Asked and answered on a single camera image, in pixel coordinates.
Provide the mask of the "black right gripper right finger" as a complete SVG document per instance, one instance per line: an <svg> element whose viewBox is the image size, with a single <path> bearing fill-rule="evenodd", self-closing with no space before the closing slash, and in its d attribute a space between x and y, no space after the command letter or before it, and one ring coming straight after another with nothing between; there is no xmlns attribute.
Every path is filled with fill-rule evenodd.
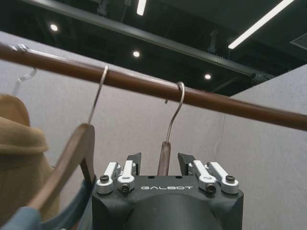
<svg viewBox="0 0 307 230"><path fill-rule="evenodd" d="M208 194L215 194L217 188L227 194L238 194L238 180L228 174L219 163L212 161L203 164L194 156L184 153L178 153L177 157L181 174L196 177L199 189Z"/></svg>

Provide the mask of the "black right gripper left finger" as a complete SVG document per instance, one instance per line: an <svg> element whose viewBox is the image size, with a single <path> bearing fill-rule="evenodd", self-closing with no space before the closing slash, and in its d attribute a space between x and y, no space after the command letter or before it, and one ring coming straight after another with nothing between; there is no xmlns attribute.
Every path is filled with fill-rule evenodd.
<svg viewBox="0 0 307 230"><path fill-rule="evenodd" d="M115 189L123 194L131 192L140 173L141 158L140 152L129 155L123 167L118 162L110 162L104 174L96 180L96 192L110 194Z"/></svg>

